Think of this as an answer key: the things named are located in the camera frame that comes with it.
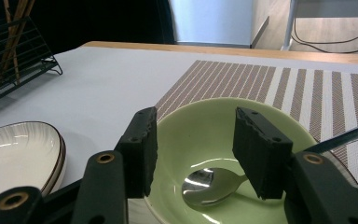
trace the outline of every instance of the wooden table edge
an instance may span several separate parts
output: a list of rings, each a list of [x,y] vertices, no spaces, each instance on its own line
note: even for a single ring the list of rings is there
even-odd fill
[[[203,46],[184,46],[184,45],[161,45],[161,44],[141,44],[123,42],[104,42],[90,41],[82,47],[99,47],[114,49],[150,49],[177,52],[193,52],[208,54],[238,55],[259,58],[305,60],[324,63],[357,63],[358,54],[336,54],[321,52],[302,52],[302,51],[281,51],[271,49],[233,49]]]

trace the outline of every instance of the striped placemat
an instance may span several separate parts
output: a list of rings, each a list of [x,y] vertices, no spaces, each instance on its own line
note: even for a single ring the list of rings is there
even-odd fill
[[[358,126],[358,74],[196,61],[158,101],[158,120],[203,99],[239,97],[272,105],[323,141]],[[358,141],[332,150],[358,183]]]

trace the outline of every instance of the brass screw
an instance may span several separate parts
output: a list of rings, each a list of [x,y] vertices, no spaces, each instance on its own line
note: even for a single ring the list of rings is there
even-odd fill
[[[28,193],[26,192],[15,192],[7,195],[0,201],[0,210],[11,210],[17,208],[28,200]]]
[[[101,164],[108,163],[115,159],[115,156],[111,153],[104,153],[97,158],[97,162]]]
[[[320,165],[324,163],[324,159],[320,156],[314,155],[314,154],[305,154],[304,159],[310,163]]]

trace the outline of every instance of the floor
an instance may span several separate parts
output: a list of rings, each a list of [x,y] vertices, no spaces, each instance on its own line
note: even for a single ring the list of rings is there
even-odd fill
[[[270,0],[269,24],[259,39],[256,49],[281,49],[284,40],[290,0]],[[332,42],[353,39],[358,36],[358,18],[311,18],[296,19],[297,35],[308,42]],[[350,43],[315,47],[332,52],[358,50],[358,39]],[[319,51],[295,41],[291,51]]]

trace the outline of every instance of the stacked plates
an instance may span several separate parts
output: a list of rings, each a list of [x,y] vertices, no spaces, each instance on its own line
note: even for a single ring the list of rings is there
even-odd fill
[[[48,195],[58,189],[65,169],[65,143],[44,122],[22,122],[0,128],[0,193],[33,186]]]

